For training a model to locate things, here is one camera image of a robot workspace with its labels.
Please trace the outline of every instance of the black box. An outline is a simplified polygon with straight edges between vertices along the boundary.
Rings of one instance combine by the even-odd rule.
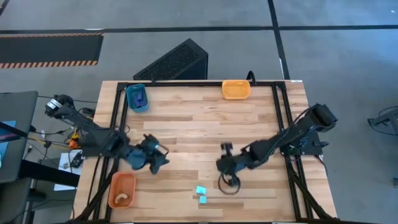
[[[208,56],[187,39],[133,76],[134,80],[206,80]]]

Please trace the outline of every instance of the orange container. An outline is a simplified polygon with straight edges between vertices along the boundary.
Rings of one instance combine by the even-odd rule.
[[[134,174],[132,172],[116,172],[112,176],[111,188],[109,190],[109,206],[111,208],[130,207],[134,201],[135,191],[136,177]]]
[[[227,100],[244,100],[250,95],[250,83],[247,80],[225,80],[223,95]]]

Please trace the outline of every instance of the teal container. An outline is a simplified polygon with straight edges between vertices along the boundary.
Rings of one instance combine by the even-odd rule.
[[[139,91],[142,91],[142,98],[144,99],[144,104],[145,106],[142,106],[140,108],[136,108],[134,106],[134,102],[132,100],[132,97],[135,94],[138,94]],[[126,90],[127,93],[127,102],[129,103],[129,107],[136,113],[141,113],[145,112],[149,109],[149,104],[148,104],[148,98],[147,98],[147,92],[145,91],[145,86],[143,84],[137,84],[137,85],[132,85],[129,86]]]

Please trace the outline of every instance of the white paper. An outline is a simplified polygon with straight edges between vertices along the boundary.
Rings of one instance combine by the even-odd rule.
[[[78,154],[78,152],[81,152],[81,149],[75,149],[70,151],[70,153],[64,152],[61,153],[61,158],[60,158],[60,165],[58,166],[58,170],[63,170],[63,171],[67,171],[70,172],[70,164],[69,164],[69,160],[68,160],[68,155],[69,155],[69,159],[70,162],[73,160],[73,158],[76,156],[76,154]],[[68,168],[64,169],[63,165],[64,164],[68,164]],[[81,168],[83,167],[83,164],[81,164],[81,166],[79,168],[73,168],[72,167],[72,173],[80,175],[81,174]],[[66,185],[61,185],[61,184],[55,184],[54,185],[54,191],[59,191],[59,190],[74,190],[74,187],[71,186],[66,186]]]

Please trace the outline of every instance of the black mat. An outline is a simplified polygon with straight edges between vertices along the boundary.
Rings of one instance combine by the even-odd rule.
[[[103,33],[0,35],[0,68],[96,65]]]

